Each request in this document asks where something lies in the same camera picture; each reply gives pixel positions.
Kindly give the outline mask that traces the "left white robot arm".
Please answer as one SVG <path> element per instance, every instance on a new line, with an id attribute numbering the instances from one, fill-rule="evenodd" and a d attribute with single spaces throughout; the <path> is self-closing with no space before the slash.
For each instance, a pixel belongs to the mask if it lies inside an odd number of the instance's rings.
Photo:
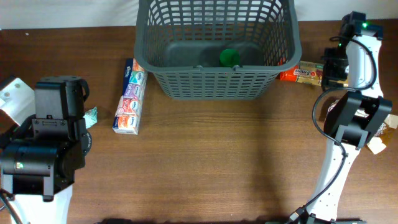
<path id="1" fill-rule="evenodd" d="M 20 78 L 1 84 L 1 111 L 14 125 L 1 134 L 1 202 L 13 223 L 66 223 L 75 172 L 92 146 L 84 103 L 86 80 Z"/>

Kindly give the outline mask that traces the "green lid spice jar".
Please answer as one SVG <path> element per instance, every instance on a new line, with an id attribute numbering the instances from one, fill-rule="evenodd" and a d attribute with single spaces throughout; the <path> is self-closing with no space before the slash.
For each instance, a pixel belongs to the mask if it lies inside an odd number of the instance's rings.
<path id="1" fill-rule="evenodd" d="M 240 55 L 236 49 L 224 49 L 219 56 L 221 67 L 234 67 L 240 64 Z"/>

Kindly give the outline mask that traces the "spaghetti pack orange ends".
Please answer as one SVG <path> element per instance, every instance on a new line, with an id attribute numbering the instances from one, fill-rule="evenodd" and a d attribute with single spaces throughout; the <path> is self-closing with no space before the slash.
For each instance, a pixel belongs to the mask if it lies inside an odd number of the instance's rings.
<path id="1" fill-rule="evenodd" d="M 277 78 L 288 82 L 321 86 L 323 66 L 324 64 L 321 63 L 299 61 L 290 70 L 280 72 Z"/>

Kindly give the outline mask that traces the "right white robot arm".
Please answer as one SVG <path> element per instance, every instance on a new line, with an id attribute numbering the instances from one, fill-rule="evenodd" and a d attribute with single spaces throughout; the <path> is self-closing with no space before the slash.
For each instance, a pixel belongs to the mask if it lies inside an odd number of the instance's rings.
<path id="1" fill-rule="evenodd" d="M 333 91 L 344 96 L 327 113 L 317 130 L 327 138 L 326 155 L 311 199 L 294 211 L 288 223 L 336 223 L 343 187 L 361 149 L 371 141 L 392 111 L 379 83 L 378 55 L 383 28 L 369 24 L 366 15 L 353 11 L 342 18 L 338 46 L 325 49 L 323 93 L 315 104 Z"/>

